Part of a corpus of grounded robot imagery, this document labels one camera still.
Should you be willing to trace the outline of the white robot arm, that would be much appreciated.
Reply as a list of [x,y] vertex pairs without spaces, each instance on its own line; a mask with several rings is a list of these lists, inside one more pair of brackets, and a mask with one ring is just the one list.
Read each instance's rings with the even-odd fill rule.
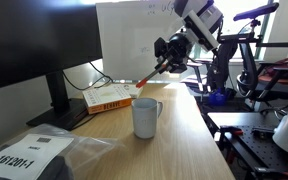
[[[288,102],[288,65],[275,63],[268,68],[256,66],[250,45],[259,45],[262,40],[256,38],[253,32],[222,36],[223,14],[214,5],[214,0],[175,0],[174,11],[184,29],[167,41],[158,39],[155,42],[158,72],[184,72],[190,60],[189,53],[197,44],[213,53],[207,71],[207,85],[211,90],[222,89],[229,74],[228,61],[236,51],[240,51],[243,70],[237,76],[238,92],[257,102],[277,99]],[[283,117],[274,130],[273,141],[288,153],[288,104],[281,112]]]

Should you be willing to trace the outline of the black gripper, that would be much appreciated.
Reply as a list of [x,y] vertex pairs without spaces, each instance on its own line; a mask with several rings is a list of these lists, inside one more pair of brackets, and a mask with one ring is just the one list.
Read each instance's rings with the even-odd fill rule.
[[159,37],[154,42],[154,53],[157,58],[155,69],[159,74],[165,70],[170,73],[182,73],[187,70],[188,54],[193,43],[185,33],[176,33],[168,41]]

